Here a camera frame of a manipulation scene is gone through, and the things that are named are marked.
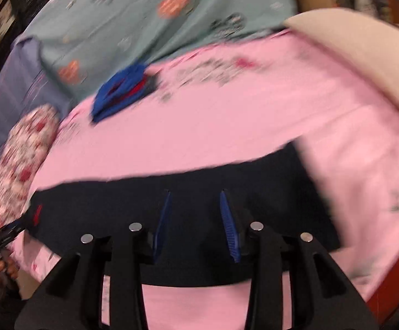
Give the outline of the person's left hand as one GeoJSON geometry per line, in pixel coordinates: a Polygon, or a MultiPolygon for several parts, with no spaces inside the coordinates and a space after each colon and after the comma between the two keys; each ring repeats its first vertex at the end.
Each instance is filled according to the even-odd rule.
{"type": "Polygon", "coordinates": [[[11,279],[15,280],[18,277],[18,271],[19,268],[12,258],[7,261],[0,260],[0,274],[7,273],[11,279]]]}

